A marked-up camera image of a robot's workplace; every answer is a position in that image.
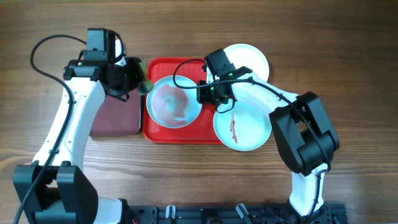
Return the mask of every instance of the red stain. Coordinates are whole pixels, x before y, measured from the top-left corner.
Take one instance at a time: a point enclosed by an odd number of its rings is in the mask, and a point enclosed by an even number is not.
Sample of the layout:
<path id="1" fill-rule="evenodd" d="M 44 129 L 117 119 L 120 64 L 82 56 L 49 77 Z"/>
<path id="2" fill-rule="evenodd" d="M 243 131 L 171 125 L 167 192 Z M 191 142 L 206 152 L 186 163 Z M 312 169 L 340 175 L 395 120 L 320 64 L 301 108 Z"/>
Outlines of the red stain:
<path id="1" fill-rule="evenodd" d="M 238 137 L 236 137 L 235 134 L 235 120 L 234 120 L 234 115 L 235 115 L 235 111 L 232 111 L 232 119 L 231 119 L 231 126 L 229 127 L 229 130 L 232 133 L 232 138 L 235 140 L 235 144 L 238 143 Z"/>
<path id="2" fill-rule="evenodd" d="M 171 87 L 169 84 L 161 86 L 154 95 L 152 107 L 156 116 L 169 126 L 180 126 L 186 123 L 184 110 L 188 105 L 188 97 L 183 89 Z"/>

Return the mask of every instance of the wooden table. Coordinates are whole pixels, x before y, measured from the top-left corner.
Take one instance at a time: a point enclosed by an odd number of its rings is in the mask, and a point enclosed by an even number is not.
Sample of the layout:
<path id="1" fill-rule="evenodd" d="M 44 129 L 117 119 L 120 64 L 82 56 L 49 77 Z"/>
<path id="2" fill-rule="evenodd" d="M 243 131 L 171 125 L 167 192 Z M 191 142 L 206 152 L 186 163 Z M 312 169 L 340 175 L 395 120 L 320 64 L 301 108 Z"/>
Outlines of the wooden table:
<path id="1" fill-rule="evenodd" d="M 393 1 L 0 5 L 0 223 L 11 223 L 20 204 L 15 166 L 39 150 L 61 99 L 62 87 L 30 67 L 30 51 L 53 34 L 85 39 L 88 27 L 119 32 L 129 54 L 144 62 L 204 57 L 235 43 L 256 46 L 271 65 L 269 82 L 317 93 L 335 126 L 341 147 L 324 199 L 345 203 L 350 223 L 398 221 L 397 11 Z M 51 40 L 35 62 L 61 77 L 83 48 Z M 142 134 L 89 139 L 84 171 L 100 195 L 130 205 L 285 202 L 291 191 L 273 136 L 251 152 L 153 144 Z"/>

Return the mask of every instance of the wooden floor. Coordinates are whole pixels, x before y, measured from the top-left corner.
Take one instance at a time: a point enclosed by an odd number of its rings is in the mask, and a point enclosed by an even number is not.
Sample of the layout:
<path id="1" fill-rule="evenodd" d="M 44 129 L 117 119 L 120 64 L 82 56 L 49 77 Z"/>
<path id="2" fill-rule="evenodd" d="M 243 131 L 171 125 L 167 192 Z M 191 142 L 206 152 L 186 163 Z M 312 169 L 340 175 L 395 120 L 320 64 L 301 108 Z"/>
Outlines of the wooden floor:
<path id="1" fill-rule="evenodd" d="M 398 3 L 385 2 L 0 4 L 0 223 L 11 223 L 20 204 L 15 166 L 40 149 L 61 100 L 62 87 L 30 67 L 30 51 L 53 34 L 85 39 L 88 27 L 120 33 L 144 62 L 256 46 L 271 65 L 269 82 L 317 93 L 335 126 L 341 144 L 324 199 L 345 203 L 350 223 L 398 222 Z M 35 62 L 61 77 L 83 48 L 52 40 Z M 130 205 L 285 202 L 292 188 L 273 136 L 251 152 L 153 144 L 142 134 L 89 139 L 84 171 L 100 195 Z"/>

